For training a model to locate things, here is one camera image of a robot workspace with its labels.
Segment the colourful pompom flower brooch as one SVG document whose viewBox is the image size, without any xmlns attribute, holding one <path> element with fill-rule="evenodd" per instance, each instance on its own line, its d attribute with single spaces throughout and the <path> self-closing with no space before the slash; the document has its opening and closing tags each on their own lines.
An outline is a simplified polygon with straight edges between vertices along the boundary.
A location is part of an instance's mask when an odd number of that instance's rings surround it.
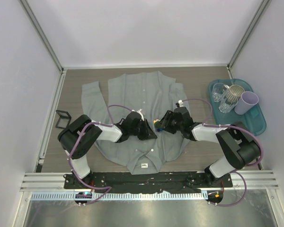
<svg viewBox="0 0 284 227">
<path fill-rule="evenodd" d="M 154 120 L 153 123 L 154 123 L 154 128 L 155 128 L 156 132 L 162 132 L 163 131 L 159 119 Z"/>
</svg>

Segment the grey button-up shirt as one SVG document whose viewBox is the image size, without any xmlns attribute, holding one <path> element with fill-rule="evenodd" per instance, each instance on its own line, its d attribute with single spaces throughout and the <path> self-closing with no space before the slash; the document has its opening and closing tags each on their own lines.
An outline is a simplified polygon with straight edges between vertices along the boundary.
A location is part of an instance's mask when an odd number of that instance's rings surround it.
<svg viewBox="0 0 284 227">
<path fill-rule="evenodd" d="M 142 109 L 153 128 L 154 120 L 161 119 L 168 110 L 173 111 L 176 102 L 186 98 L 183 84 L 156 71 L 110 79 L 108 103 L 99 82 L 82 85 L 81 103 L 85 115 L 105 124 L 119 122 L 129 110 Z M 155 140 L 141 141 L 131 136 L 121 143 L 98 140 L 95 145 L 108 160 L 127 167 L 133 175 L 141 175 L 159 172 L 165 162 L 177 159 L 189 142 L 179 131 L 175 134 L 163 131 L 157 133 Z"/>
</svg>

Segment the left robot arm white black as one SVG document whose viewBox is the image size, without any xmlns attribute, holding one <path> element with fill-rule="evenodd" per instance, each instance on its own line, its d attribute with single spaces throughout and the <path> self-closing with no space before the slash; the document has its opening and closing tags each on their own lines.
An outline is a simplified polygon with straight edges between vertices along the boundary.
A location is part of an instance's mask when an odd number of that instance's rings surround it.
<svg viewBox="0 0 284 227">
<path fill-rule="evenodd" d="M 91 184 L 90 167 L 86 154 L 98 140 L 121 143 L 130 137 L 151 140 L 157 136 L 150 128 L 141 111 L 132 110 L 118 123 L 104 124 L 91 120 L 83 114 L 58 135 L 58 141 L 68 156 L 75 183 L 82 189 Z"/>
</svg>

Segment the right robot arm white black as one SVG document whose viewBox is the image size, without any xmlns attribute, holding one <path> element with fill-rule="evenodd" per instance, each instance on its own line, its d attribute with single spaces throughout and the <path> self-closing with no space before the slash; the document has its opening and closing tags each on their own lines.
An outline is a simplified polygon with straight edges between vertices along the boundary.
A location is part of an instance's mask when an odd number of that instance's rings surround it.
<svg viewBox="0 0 284 227">
<path fill-rule="evenodd" d="M 208 141 L 218 143 L 223 157 L 204 170 L 204 181 L 214 187 L 226 174 L 251 164 L 260 159 L 263 149 L 242 122 L 231 125 L 208 125 L 194 122 L 184 106 L 174 111 L 167 111 L 161 120 L 154 121 L 157 131 L 172 134 L 181 132 L 184 138 L 191 141 Z"/>
</svg>

